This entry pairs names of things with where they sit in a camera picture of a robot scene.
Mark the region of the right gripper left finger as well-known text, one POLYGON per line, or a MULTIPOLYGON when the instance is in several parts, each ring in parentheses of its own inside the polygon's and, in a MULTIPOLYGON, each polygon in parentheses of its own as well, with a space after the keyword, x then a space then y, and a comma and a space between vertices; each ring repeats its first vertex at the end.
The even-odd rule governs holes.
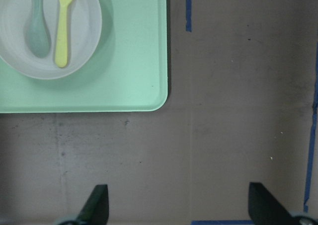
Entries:
POLYGON ((77 225, 106 225, 109 219, 107 184, 96 185, 75 221, 77 225))

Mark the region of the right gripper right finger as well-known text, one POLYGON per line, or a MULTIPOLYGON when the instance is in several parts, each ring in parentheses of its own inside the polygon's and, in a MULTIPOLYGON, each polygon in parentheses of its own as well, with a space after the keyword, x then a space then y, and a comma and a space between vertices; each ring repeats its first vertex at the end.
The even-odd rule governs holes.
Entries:
POLYGON ((249 184, 248 214, 255 225, 298 224, 298 221, 259 182, 249 184))

